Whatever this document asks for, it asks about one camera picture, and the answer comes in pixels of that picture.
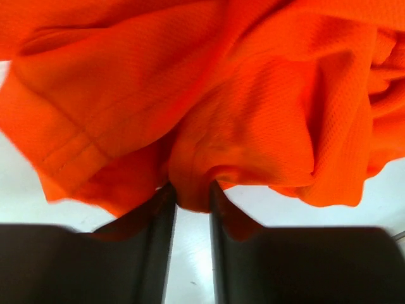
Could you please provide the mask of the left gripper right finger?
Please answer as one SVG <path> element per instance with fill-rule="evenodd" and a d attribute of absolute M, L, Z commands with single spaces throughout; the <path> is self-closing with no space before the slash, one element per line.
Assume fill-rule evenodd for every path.
<path fill-rule="evenodd" d="M 378 227 L 265 227 L 210 186 L 217 303 L 403 303 L 404 257 Z"/>

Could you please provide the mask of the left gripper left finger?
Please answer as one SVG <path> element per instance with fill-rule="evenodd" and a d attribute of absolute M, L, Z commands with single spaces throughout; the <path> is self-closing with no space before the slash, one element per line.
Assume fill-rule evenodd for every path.
<path fill-rule="evenodd" d="M 167 184 L 91 233 L 1 225 L 2 303 L 161 303 L 176 209 Z"/>

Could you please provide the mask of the orange shorts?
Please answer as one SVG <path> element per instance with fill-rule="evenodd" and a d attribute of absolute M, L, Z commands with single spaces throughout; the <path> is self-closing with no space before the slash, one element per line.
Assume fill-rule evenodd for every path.
<path fill-rule="evenodd" d="M 404 156 L 403 1 L 2 1 L 1 130 L 48 201 L 359 204 Z"/>

